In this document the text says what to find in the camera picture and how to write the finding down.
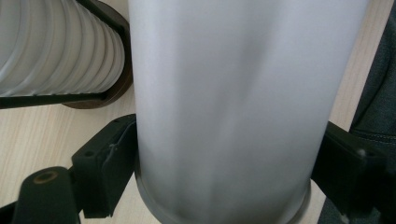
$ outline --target light wood table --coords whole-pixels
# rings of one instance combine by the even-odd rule
[[[127,0],[105,1],[128,19]],[[372,0],[346,69],[330,120],[348,130],[393,0]],[[0,110],[0,206],[17,200],[21,182],[50,166],[71,166],[71,156],[111,120],[134,113],[134,87],[117,102],[94,110],[46,105]],[[302,223],[317,223],[325,197],[313,184]],[[134,176],[113,218],[82,223],[159,223],[142,202]]]

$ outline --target white cylinder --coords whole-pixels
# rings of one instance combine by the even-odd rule
[[[369,0],[130,0],[140,170],[161,223],[294,222]]]
[[[0,2],[0,96],[97,93],[119,78],[119,34],[75,0]]]

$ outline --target gray fabric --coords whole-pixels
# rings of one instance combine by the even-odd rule
[[[352,122],[351,133],[389,156],[388,169],[396,170],[396,6],[382,36],[361,100]],[[354,224],[378,223],[374,211]],[[343,223],[332,202],[326,200],[319,224]]]

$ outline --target black holder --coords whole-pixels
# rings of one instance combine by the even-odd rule
[[[101,93],[0,97],[0,109],[55,104],[64,104],[75,109],[99,108],[119,99],[132,85],[134,78],[129,22],[105,3],[97,0],[76,1],[120,35],[125,53],[125,63],[119,79],[110,89]]]
[[[112,216],[138,164],[135,115],[111,121],[72,157],[73,167],[52,167],[27,177],[17,202],[0,208],[0,223],[79,223]],[[387,158],[334,124],[328,124],[311,178],[341,214],[396,223],[396,175]]]

